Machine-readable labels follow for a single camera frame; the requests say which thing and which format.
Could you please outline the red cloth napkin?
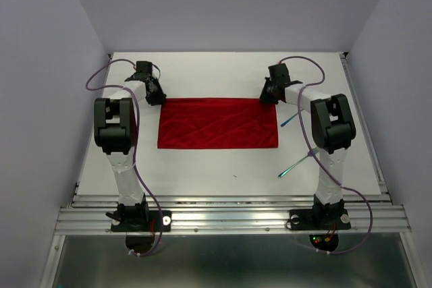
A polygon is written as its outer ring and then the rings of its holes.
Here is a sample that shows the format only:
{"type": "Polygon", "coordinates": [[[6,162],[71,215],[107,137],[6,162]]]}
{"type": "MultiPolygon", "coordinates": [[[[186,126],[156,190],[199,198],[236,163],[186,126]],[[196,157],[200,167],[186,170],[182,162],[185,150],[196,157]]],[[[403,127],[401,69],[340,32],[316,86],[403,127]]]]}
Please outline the red cloth napkin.
{"type": "Polygon", "coordinates": [[[279,146],[275,105],[257,98],[170,98],[161,107],[157,148],[267,149],[279,146]]]}

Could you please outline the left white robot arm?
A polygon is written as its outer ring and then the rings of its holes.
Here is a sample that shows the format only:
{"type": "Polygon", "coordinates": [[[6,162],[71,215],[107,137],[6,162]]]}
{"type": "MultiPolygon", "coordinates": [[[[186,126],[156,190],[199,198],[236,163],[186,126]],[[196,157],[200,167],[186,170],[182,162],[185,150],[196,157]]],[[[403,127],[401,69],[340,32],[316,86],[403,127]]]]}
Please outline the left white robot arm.
{"type": "Polygon", "coordinates": [[[154,63],[115,60],[119,61],[132,64],[134,73],[122,86],[102,87],[117,92],[94,101],[94,141],[108,158],[119,191],[117,210],[107,216],[115,225],[131,225],[142,230],[149,225],[151,214],[136,167],[140,127],[138,102],[144,99],[150,106],[164,105],[167,96],[158,77],[154,76],[153,70],[158,69],[154,63]]]}

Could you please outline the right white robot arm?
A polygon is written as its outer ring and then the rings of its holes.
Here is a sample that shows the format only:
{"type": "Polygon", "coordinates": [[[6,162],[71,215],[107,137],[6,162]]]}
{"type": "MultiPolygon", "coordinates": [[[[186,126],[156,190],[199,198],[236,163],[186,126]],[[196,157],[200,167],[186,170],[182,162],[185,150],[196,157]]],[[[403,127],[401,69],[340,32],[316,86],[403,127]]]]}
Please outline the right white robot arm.
{"type": "Polygon", "coordinates": [[[290,229],[321,230],[331,226],[350,229],[350,218],[342,193],[344,161],[356,137],[356,127],[348,99],[343,94],[323,94],[292,80],[285,63],[269,66],[269,76],[259,97],[267,104],[282,101],[296,105],[298,112],[310,113],[311,134],[318,153],[308,155],[319,160],[318,186],[310,209],[289,211],[290,229]]]}

